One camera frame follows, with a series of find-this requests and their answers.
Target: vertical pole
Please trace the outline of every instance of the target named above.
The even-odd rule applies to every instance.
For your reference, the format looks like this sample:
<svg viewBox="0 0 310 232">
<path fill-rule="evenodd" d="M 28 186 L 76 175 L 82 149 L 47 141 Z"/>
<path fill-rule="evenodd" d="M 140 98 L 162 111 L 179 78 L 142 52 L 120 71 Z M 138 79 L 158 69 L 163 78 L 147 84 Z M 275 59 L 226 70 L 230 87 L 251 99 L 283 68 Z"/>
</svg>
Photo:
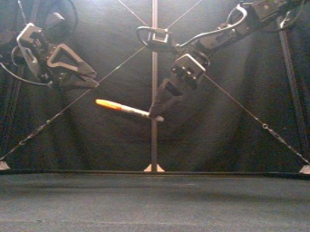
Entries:
<svg viewBox="0 0 310 232">
<path fill-rule="evenodd" d="M 291 50 L 290 50 L 289 38 L 287 38 L 286 31 L 279 32 L 279 41 L 281 41 L 281 45 L 282 45 L 286 71 L 287 71 L 289 81 L 290 81 L 290 92 L 291 92 L 291 99 L 293 99 L 294 110 L 295 110 L 295 119 L 297 119 L 298 132 L 299 132 L 299 138 L 301 138 L 301 147 L 302 147 L 303 155 L 307 158 L 310 158 L 309 157 L 310 145 L 309 145 L 309 139 L 307 139 L 307 134 L 306 134 L 303 107 L 301 104 L 298 83 L 297 83 L 297 77 L 295 77 L 295 72 L 294 72 L 294 67 L 293 67 Z"/>
<path fill-rule="evenodd" d="M 158 0 L 152 0 L 152 27 L 158 28 Z M 152 90 L 151 102 L 155 101 L 158 93 L 158 53 L 152 52 Z M 158 171 L 158 122 L 151 121 L 151 172 Z"/>
</svg>

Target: black fabric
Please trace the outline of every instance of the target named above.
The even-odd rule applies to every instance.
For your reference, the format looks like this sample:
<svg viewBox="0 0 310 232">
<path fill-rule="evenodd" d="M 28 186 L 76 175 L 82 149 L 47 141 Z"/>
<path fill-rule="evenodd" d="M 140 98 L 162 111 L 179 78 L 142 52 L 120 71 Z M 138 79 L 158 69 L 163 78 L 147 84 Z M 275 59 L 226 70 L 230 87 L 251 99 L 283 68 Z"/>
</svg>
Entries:
<svg viewBox="0 0 310 232">
<path fill-rule="evenodd" d="M 239 1 L 159 1 L 159 27 L 170 26 L 179 43 L 226 21 Z M 151 25 L 151 2 L 123 1 Z M 151 105 L 151 51 L 136 28 L 143 23 L 119 1 L 74 1 L 79 24 L 66 44 L 98 72 L 100 86 L 63 112 L 51 125 L 19 148 L 7 162 L 13 168 L 143 170 L 150 164 L 151 121 L 95 104 L 106 99 L 147 111 Z M 74 24 L 71 5 L 45 1 L 39 15 L 44 26 L 59 11 Z M 293 51 L 306 53 L 305 48 Z M 159 82 L 168 77 L 175 57 L 159 54 Z M 219 51 L 211 59 L 210 77 L 251 113 L 299 149 L 291 91 L 278 34 L 254 33 Z M 303 72 L 307 82 L 309 74 Z M 84 93 L 21 86 L 9 147 Z M 287 171 L 301 169 L 301 159 L 263 130 L 262 125 L 204 79 L 199 89 L 168 109 L 159 123 L 159 164 L 166 170 Z"/>
</svg>

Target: robotic arm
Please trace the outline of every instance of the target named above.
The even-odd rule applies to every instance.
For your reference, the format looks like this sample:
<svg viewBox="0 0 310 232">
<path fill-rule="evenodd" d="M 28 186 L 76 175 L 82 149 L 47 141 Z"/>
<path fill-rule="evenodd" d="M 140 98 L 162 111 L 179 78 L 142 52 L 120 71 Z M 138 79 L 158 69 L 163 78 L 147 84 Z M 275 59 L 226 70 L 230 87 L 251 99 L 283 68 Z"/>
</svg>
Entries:
<svg viewBox="0 0 310 232">
<path fill-rule="evenodd" d="M 17 36 L 17 49 L 13 49 L 13 58 L 27 63 L 33 76 L 40 82 L 29 82 L 11 74 L 21 81 L 35 85 L 70 89 L 92 89 L 98 87 L 96 72 L 70 46 L 56 43 L 63 17 L 52 14 L 53 24 L 47 29 L 28 23 Z"/>
<path fill-rule="evenodd" d="M 259 0 L 254 3 L 239 3 L 227 21 L 215 31 L 199 34 L 183 44 L 176 44 L 172 34 L 164 29 L 139 27 L 138 38 L 155 52 L 182 54 L 174 61 L 172 77 L 164 79 L 155 102 L 150 108 L 150 116 L 156 117 L 175 102 L 182 100 L 187 88 L 195 90 L 200 83 L 210 56 L 219 49 L 230 46 L 255 31 L 263 29 L 277 18 L 309 0 Z M 140 37 L 148 31 L 148 39 Z"/>
</svg>

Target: support cable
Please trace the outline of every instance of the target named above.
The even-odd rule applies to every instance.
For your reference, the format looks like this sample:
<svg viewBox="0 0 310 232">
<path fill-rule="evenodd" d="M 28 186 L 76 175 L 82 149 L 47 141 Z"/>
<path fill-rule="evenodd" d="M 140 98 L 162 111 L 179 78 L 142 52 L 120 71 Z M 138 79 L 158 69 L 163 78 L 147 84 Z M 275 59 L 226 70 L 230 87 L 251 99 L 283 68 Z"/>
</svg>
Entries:
<svg viewBox="0 0 310 232">
<path fill-rule="evenodd" d="M 208 79 L 208 81 L 216 86 L 216 88 L 222 91 L 222 93 L 230 98 L 230 100 L 247 112 L 247 114 L 258 121 L 262 125 L 262 128 L 267 130 L 267 132 L 274 136 L 274 138 L 286 145 L 290 151 L 303 160 L 303 162 L 309 165 L 310 161 L 303 157 L 303 155 L 297 151 L 297 149 L 285 141 L 281 135 L 269 127 L 269 125 L 259 120 L 259 118 L 247 110 L 247 108 L 239 103 L 239 101 L 229 94 L 229 92 L 219 86 L 219 84 L 206 75 L 203 76 Z"/>
</svg>

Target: diagonal cable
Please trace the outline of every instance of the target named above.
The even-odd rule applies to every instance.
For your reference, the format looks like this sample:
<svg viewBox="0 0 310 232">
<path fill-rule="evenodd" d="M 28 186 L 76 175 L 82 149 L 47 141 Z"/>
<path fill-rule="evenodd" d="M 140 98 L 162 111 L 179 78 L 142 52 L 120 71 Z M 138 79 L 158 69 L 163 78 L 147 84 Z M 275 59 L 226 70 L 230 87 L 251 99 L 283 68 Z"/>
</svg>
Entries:
<svg viewBox="0 0 310 232">
<path fill-rule="evenodd" d="M 148 26 L 148 24 L 142 20 L 142 18 L 138 16 L 138 14 L 131 10 L 131 8 L 123 3 L 122 0 L 118 0 L 119 3 L 123 5 L 123 7 L 131 12 L 131 14 L 135 16 L 135 18 L 142 22 L 144 26 Z"/>
<path fill-rule="evenodd" d="M 167 26 L 167 29 L 170 29 L 170 27 L 172 25 L 175 25 L 178 23 L 178 21 L 188 14 L 188 12 L 196 7 L 196 5 L 202 2 L 202 0 L 198 1 L 196 4 L 194 4 L 187 10 L 186 12 L 174 20 L 174 22 Z"/>
<path fill-rule="evenodd" d="M 98 81 L 98 82 L 103 82 L 123 66 L 126 63 L 128 63 L 128 61 L 140 53 L 140 51 L 144 49 L 146 47 L 142 47 L 122 63 L 119 66 L 115 67 L 115 69 Z M 45 128 L 47 125 L 49 125 L 53 120 L 60 116 L 63 115 L 63 112 L 92 91 L 94 89 L 88 89 L 70 104 L 68 106 L 49 119 L 45 121 L 45 123 L 37 127 L 37 129 L 35 129 L 32 131 L 32 133 L 27 136 L 27 138 L 24 140 L 21 140 L 19 142 L 19 144 L 9 150 L 9 152 L 3 156 L 0 157 L 0 161 L 3 161 L 13 152 L 15 150 L 24 146 L 27 141 L 29 139 L 32 139 L 36 134 Z"/>
</svg>

